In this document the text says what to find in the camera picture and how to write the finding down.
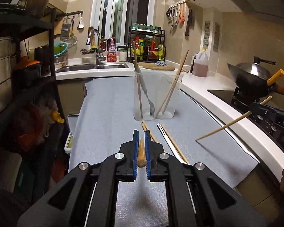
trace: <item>stainless steel sink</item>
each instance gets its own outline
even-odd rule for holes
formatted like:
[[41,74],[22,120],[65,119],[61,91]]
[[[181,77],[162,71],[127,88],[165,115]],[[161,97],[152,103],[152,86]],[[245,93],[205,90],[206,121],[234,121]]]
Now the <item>stainless steel sink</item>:
[[129,68],[125,63],[111,63],[96,66],[95,69]]
[[95,64],[82,64],[73,66],[64,66],[58,69],[56,72],[70,72],[70,71],[80,71],[80,70],[91,70],[95,68]]

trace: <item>wok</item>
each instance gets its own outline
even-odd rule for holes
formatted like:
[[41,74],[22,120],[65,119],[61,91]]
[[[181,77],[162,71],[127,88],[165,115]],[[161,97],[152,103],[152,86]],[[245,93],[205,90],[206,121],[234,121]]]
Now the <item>wok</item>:
[[246,94],[255,98],[265,97],[273,92],[284,95],[284,87],[280,87],[276,83],[269,86],[267,79],[248,73],[237,66],[227,65],[233,81]]

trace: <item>chrome faucet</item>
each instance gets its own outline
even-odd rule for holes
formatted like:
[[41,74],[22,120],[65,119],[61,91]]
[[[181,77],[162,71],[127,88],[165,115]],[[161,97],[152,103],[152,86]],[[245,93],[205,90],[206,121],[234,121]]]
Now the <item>chrome faucet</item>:
[[99,66],[102,60],[106,60],[106,57],[103,55],[102,50],[100,49],[100,32],[97,29],[92,29],[89,34],[86,41],[86,45],[91,45],[91,36],[93,33],[96,33],[98,36],[98,49],[97,49],[97,55],[96,55],[96,66]]

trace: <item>air vent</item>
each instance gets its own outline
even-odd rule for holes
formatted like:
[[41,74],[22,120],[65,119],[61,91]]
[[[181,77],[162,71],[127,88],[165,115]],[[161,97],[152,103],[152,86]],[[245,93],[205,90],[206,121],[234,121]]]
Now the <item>air vent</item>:
[[213,41],[213,51],[214,52],[218,52],[218,45],[220,42],[220,30],[221,30],[221,26],[218,23],[215,23],[214,41]]
[[203,48],[208,49],[210,35],[210,21],[205,21]]

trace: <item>metal pivot bolt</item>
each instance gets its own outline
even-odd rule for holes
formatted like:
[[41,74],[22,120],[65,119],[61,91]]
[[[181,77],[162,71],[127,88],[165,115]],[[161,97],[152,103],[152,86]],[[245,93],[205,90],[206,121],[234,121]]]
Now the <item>metal pivot bolt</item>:
[[79,165],[79,169],[81,169],[81,170],[85,170],[85,169],[87,169],[87,167],[88,167],[88,164],[85,163],[85,162],[83,162]]
[[161,159],[168,159],[168,158],[169,158],[169,155],[166,154],[166,153],[161,153],[161,154],[160,154],[160,158],[161,158]]
[[204,170],[205,165],[203,163],[196,163],[195,168],[198,169],[198,170]]
[[123,153],[116,153],[115,158],[116,159],[122,159],[122,158],[124,158],[124,154]]

